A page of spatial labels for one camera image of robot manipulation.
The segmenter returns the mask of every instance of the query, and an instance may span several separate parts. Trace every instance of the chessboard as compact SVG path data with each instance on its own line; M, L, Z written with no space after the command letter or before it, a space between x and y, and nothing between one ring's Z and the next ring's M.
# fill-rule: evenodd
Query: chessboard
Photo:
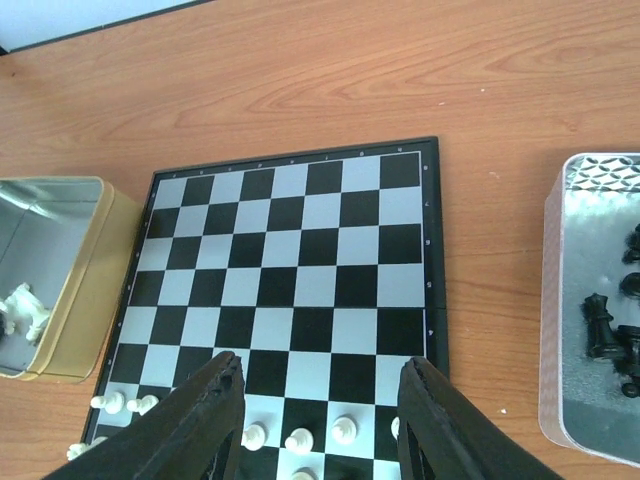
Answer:
M154 175L96 395L161 401L216 354L242 359L238 477L400 478L400 370L448 370L436 138ZM349 416L353 444L331 437ZM92 409L83 441L138 418ZM296 428L311 453L284 448Z

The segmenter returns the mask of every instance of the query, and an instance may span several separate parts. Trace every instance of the chess board border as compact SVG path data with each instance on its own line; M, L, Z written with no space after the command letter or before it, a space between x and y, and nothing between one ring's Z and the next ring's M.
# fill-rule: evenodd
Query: chess board border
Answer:
M426 350L427 359L447 378L449 377L449 341L446 312L446 290L444 271L444 238L442 222L442 200L440 183L440 156L437 137L424 137L392 142L381 142L364 145L351 145L315 151L285 153L243 160L232 160L206 165L188 166L177 169L159 170L153 173L151 186L146 197L143 215L140 220L131 259L120 294L120 303L107 338L107 349L100 366L100 373L94 395L104 393L109 380L113 360L118 346L120 330L127 310L131 288L138 267L135 255L140 252L144 243L147 226L153 212L153 202L160 181L170 178L184 178L200 175L215 175L231 171L246 171L257 168L273 168L292 163L314 163L320 161L346 160L359 156L394 155L403 152L421 152L423 231L429 232L429 239L423 245L424 278L425 278L425 310L427 318ZM90 443L98 427L98 410L89 409L82 432L81 441Z

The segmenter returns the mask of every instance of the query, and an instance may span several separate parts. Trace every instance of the black chess piece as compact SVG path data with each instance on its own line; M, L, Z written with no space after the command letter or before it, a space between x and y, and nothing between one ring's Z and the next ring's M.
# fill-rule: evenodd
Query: black chess piece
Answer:
M640 299L640 273L633 272L620 282L620 291L627 297Z
M626 357L616 363L616 369L631 378L621 390L625 397L636 398L640 396L640 327L620 325L618 337L626 347Z
M629 264L640 261L640 224L627 236L627 251L622 255L622 262Z
M589 322L587 355L593 359L623 360L625 349L611 330L613 316L607 311L608 297L594 293L584 299L583 313Z

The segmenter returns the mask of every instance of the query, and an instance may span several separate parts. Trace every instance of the table surface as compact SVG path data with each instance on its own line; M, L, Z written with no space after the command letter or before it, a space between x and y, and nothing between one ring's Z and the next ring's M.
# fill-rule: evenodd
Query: table surface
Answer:
M0 176L143 201L156 169L438 135L453 383L561 475L637 476L548 441L537 390L543 202L640 146L640 4L426 3L220 0L2 57ZM0 477L66 460L95 381L0 381Z

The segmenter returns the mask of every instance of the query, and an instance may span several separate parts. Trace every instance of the storage box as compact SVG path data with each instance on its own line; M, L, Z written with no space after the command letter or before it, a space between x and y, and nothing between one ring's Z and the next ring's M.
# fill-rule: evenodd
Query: storage box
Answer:
M95 177L0 179L0 298L26 283L51 316L0 339L0 376L79 382L113 322L142 208Z
M640 154L571 157L545 203L539 421L566 447L640 466L640 398L625 397L609 361L587 352L581 311L594 292L609 297L612 328L640 326L640 306L619 291L639 264L625 265L625 239L640 223Z

